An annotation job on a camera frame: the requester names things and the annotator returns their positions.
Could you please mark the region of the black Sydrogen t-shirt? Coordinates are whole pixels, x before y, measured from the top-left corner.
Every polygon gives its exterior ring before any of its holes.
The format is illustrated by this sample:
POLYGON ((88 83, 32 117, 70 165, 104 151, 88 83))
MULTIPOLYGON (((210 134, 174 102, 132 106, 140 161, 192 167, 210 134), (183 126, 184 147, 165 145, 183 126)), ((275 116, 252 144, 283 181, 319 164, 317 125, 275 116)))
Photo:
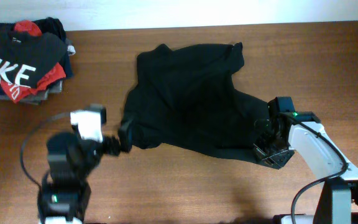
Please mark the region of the black Sydrogen t-shirt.
POLYGON ((137 56, 137 85, 123 121, 141 149, 170 144, 220 159, 256 162, 252 150, 269 117, 267 104, 235 89, 243 45, 197 44, 172 50, 161 44, 137 56))

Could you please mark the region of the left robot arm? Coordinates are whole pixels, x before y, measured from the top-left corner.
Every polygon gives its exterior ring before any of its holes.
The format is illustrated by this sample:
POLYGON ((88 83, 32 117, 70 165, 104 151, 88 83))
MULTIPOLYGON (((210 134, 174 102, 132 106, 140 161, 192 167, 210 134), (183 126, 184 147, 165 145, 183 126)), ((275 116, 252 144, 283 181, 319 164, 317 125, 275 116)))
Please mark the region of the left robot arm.
POLYGON ((37 197, 40 223, 83 223, 90 200, 87 177, 101 158, 118 156, 132 147, 133 120, 123 121, 118 138, 103 136, 101 142, 84 140, 77 125, 73 131, 60 132, 47 141, 48 164, 37 197))

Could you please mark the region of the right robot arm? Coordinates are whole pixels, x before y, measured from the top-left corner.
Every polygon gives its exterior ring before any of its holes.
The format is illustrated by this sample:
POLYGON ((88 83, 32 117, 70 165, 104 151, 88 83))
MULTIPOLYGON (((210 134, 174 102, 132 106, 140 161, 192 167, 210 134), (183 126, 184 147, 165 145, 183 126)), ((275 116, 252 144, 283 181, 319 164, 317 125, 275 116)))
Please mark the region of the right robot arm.
POLYGON ((297 152, 316 177, 296 193, 290 213, 275 215, 273 223, 358 223, 358 167, 329 138, 320 119, 296 111, 289 96, 276 97, 267 106, 265 132, 253 148, 257 162, 279 169, 297 152), (323 189, 315 213, 297 214, 298 199, 316 185, 323 189))

